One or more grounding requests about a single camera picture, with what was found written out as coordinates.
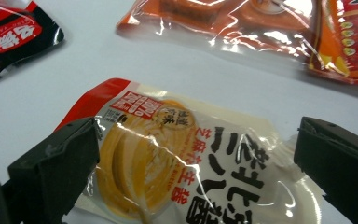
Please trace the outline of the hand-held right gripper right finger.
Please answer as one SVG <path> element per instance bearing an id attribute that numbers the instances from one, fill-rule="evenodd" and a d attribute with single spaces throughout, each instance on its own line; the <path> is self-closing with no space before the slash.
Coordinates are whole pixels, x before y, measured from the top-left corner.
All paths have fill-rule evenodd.
<path id="1" fill-rule="evenodd" d="M 323 191 L 324 198 L 358 224 L 358 135 L 316 118 L 298 128 L 294 163 Z"/>

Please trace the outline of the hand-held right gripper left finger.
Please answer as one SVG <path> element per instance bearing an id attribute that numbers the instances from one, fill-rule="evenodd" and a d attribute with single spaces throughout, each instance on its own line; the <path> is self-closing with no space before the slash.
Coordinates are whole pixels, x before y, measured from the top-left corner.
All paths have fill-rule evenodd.
<path id="1" fill-rule="evenodd" d="M 16 159 L 7 168 L 15 224 L 62 224 L 98 162 L 93 117 L 62 126 Z"/>

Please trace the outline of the white sauce packet yellow print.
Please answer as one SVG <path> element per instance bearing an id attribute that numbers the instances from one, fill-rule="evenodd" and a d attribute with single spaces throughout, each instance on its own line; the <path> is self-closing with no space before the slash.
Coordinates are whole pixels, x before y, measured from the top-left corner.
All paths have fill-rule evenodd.
<path id="1" fill-rule="evenodd" d="M 94 117 L 100 161 L 76 207 L 114 224 L 321 224 L 321 191 L 266 119 L 121 78 L 62 120 Z"/>

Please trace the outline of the black and red snack packet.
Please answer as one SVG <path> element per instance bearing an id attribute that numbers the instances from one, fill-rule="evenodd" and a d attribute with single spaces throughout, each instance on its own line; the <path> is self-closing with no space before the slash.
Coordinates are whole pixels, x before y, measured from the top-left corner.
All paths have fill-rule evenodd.
<path id="1" fill-rule="evenodd" d="M 0 76 L 63 40 L 62 28 L 35 0 L 0 0 Z"/>

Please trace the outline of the orange and red clear packet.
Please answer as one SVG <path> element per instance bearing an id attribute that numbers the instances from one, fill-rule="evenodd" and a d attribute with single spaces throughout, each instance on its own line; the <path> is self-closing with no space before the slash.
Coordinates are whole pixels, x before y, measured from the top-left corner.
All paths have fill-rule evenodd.
<path id="1" fill-rule="evenodd" d="M 135 0 L 119 30 L 185 28 L 228 50 L 276 52 L 358 84 L 358 0 Z"/>

